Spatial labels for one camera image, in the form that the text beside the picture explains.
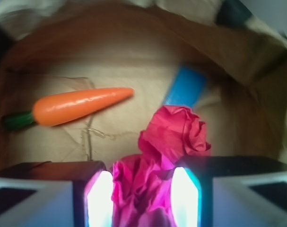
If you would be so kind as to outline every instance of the crumpled brown paper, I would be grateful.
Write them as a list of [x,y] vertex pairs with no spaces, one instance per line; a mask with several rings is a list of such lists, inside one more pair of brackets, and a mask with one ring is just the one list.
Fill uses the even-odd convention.
[[[12,83],[8,70],[18,72],[15,80],[24,74],[85,77],[96,88],[132,87],[136,95],[94,114],[90,127],[82,126],[90,135],[89,146],[81,140],[81,130],[71,136],[70,141],[86,147],[75,158],[64,159],[67,153],[60,137],[57,141],[54,136],[52,140],[24,140],[17,146],[13,134],[8,140],[7,134],[0,133],[0,144],[11,147],[2,148],[0,168],[8,159],[45,161],[52,157],[61,161],[89,157],[111,166],[137,153],[139,132],[161,105],[180,65],[193,67],[209,79],[194,112],[207,123],[213,155],[265,155],[287,162],[287,155],[281,155],[287,154],[285,42],[253,31],[198,24],[156,7],[101,2],[42,26],[19,41],[0,65],[0,97]],[[33,88],[45,90],[39,79],[34,79]],[[0,99],[0,117],[6,101]],[[54,156],[43,156],[45,148],[38,145],[41,155],[35,156],[34,146],[40,143],[52,145]]]

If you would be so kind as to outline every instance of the led light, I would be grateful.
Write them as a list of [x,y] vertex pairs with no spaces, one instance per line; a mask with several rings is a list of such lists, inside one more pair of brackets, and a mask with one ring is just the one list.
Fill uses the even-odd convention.
[[201,185],[189,169],[175,169],[171,185],[171,204],[177,226],[200,226]]
[[89,227],[112,226],[113,176],[110,172],[102,171],[87,193],[87,216]]

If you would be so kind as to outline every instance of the toy carrot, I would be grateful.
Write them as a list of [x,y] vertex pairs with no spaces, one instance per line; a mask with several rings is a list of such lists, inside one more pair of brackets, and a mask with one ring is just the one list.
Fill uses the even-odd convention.
[[2,122],[12,131],[34,122],[55,126],[101,110],[133,94],[132,88],[103,88],[51,95],[39,99],[32,111],[6,115]]

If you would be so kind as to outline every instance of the blue block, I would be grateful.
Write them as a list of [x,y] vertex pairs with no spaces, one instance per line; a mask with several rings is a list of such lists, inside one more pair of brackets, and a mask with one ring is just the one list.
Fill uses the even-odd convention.
[[206,78],[187,67],[181,67],[163,105],[185,105],[192,108],[206,84]]

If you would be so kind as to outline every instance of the crumpled pink paper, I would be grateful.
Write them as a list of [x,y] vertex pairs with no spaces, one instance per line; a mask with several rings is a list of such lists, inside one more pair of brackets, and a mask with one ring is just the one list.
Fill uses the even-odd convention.
[[188,107],[162,106],[138,145],[142,155],[113,165],[112,226],[176,226],[170,201],[175,163],[184,155],[210,155],[206,124]]

